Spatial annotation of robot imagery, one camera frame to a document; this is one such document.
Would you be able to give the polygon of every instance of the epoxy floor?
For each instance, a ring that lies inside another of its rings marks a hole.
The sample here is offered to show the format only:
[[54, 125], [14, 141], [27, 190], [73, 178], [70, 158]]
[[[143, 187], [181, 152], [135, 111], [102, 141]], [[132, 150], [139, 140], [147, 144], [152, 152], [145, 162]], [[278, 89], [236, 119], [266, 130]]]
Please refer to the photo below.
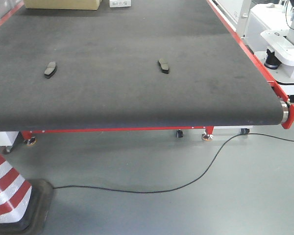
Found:
[[[54, 186], [175, 188], [198, 177], [238, 129], [40, 134], [6, 159], [27, 179]], [[294, 126], [252, 133], [294, 139]], [[207, 174], [174, 192], [55, 191], [43, 235], [294, 235], [294, 143], [262, 136], [229, 142]]]

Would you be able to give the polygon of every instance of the black brake pad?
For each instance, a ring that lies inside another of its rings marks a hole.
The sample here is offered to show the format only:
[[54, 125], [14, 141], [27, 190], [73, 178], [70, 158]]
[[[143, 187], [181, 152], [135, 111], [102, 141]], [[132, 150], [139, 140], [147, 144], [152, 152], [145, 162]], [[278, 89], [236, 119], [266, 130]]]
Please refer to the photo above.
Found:
[[161, 68], [161, 72], [168, 74], [170, 72], [170, 67], [169, 64], [167, 63], [167, 61], [163, 58], [161, 58], [160, 60], [158, 60], [158, 65]]
[[50, 62], [47, 65], [47, 68], [45, 70], [45, 78], [48, 78], [48, 79], [51, 78], [56, 71], [57, 71], [57, 63], [55, 61]]

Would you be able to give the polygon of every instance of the black cable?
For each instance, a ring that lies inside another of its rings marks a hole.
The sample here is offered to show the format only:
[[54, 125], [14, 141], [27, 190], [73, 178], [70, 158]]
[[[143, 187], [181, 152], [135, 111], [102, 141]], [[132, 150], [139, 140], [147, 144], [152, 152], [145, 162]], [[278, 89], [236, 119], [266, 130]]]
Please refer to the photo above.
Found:
[[270, 138], [274, 138], [274, 139], [278, 139], [278, 140], [282, 140], [282, 141], [289, 141], [289, 142], [294, 142], [294, 140], [289, 140], [289, 139], [285, 139], [285, 138], [281, 138], [281, 137], [276, 137], [276, 136], [271, 136], [271, 135], [267, 135], [267, 134], [259, 134], [259, 133], [249, 133], [249, 134], [239, 134], [239, 135], [235, 135], [232, 136], [231, 138], [229, 138], [226, 142], [224, 142], [221, 147], [219, 148], [219, 150], [217, 151], [217, 153], [215, 154], [214, 158], [212, 159], [211, 163], [209, 164], [209, 166], [207, 167], [207, 169], [196, 179], [194, 179], [193, 181], [179, 186], [177, 188], [172, 188], [172, 189], [168, 189], [168, 190], [161, 190], [161, 191], [147, 191], [147, 192], [141, 192], [141, 191], [131, 191], [131, 190], [121, 190], [121, 189], [112, 189], [112, 188], [102, 188], [102, 187], [95, 187], [95, 186], [83, 186], [83, 185], [67, 185], [67, 186], [60, 186], [60, 187], [54, 187], [53, 189], [62, 189], [62, 188], [91, 188], [91, 189], [100, 189], [100, 190], [105, 190], [105, 191], [113, 191], [113, 192], [127, 192], [127, 193], [139, 193], [139, 194], [152, 194], [152, 193], [163, 193], [163, 192], [172, 192], [172, 191], [176, 191], [179, 190], [181, 188], [184, 188], [188, 185], [191, 185], [193, 183], [195, 183], [196, 181], [198, 181], [199, 179], [201, 179], [210, 169], [210, 167], [212, 166], [212, 164], [214, 163], [214, 161], [216, 160], [217, 156], [219, 155], [219, 153], [221, 152], [221, 150], [223, 149], [223, 147], [230, 142], [232, 139], [238, 137], [238, 136], [246, 136], [246, 135], [258, 135], [258, 136], [265, 136], [265, 137], [270, 137]]
[[290, 28], [290, 29], [293, 29], [294, 30], [294, 28], [292, 28], [290, 25], [289, 25], [289, 23], [288, 23], [288, 17], [287, 17], [287, 13], [288, 13], [288, 6], [289, 6], [289, 2], [288, 1], [286, 1], [286, 9], [285, 9], [285, 20], [286, 20], [286, 24], [288, 25], [288, 27]]

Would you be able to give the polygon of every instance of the red and white striped cone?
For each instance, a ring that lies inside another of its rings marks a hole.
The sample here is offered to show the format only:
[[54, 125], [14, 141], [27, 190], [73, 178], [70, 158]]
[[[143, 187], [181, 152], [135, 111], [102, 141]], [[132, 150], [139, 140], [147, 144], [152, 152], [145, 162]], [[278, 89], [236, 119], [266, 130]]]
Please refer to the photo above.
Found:
[[0, 235], [41, 233], [53, 195], [45, 180], [25, 180], [0, 154]]
[[31, 192], [32, 185], [0, 154], [0, 224], [22, 219]]

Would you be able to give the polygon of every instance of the black conveyor belt surface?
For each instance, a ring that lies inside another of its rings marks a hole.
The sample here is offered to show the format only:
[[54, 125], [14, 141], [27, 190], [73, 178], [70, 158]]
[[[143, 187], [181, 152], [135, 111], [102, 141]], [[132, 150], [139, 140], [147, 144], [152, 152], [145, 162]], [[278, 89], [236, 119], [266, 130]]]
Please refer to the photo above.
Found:
[[[51, 61], [58, 70], [45, 79]], [[268, 125], [282, 115], [204, 0], [22, 7], [0, 27], [0, 131]]]

